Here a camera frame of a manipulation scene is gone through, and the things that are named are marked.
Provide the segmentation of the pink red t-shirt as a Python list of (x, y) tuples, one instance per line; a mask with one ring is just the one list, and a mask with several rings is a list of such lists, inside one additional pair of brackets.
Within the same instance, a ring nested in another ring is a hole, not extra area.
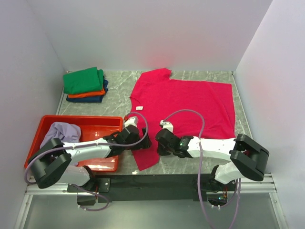
[(170, 79), (171, 70), (162, 68), (141, 74), (130, 100), (131, 111), (139, 107), (147, 120), (139, 118), (140, 128), (148, 126), (152, 145), (148, 149), (135, 150), (133, 156), (139, 170), (145, 170), (159, 162), (158, 143), (155, 136), (160, 131), (160, 121), (175, 111), (169, 121), (175, 135), (197, 136), (209, 139), (228, 139), (235, 136), (235, 110), (231, 84), (207, 81), (183, 81)]

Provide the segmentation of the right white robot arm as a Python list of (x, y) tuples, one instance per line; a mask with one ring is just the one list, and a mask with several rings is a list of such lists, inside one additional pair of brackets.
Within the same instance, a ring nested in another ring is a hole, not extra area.
[(245, 134), (230, 139), (204, 139), (195, 136), (175, 136), (170, 130), (160, 130), (156, 137), (157, 152), (161, 156), (179, 158), (210, 157), (225, 160), (216, 165), (209, 177), (201, 182), (201, 188), (218, 192), (224, 186), (240, 178), (263, 181), (269, 152)]

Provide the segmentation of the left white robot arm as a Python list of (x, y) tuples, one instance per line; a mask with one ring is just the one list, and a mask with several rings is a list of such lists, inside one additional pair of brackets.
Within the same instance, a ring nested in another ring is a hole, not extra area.
[(91, 177), (88, 167), (76, 166), (79, 162), (110, 158), (125, 150), (147, 149), (151, 145), (147, 129), (139, 130), (134, 125), (87, 142), (63, 143), (59, 138), (54, 138), (28, 160), (26, 170), (32, 173), (40, 189), (64, 181), (89, 192), (95, 187), (95, 179)]

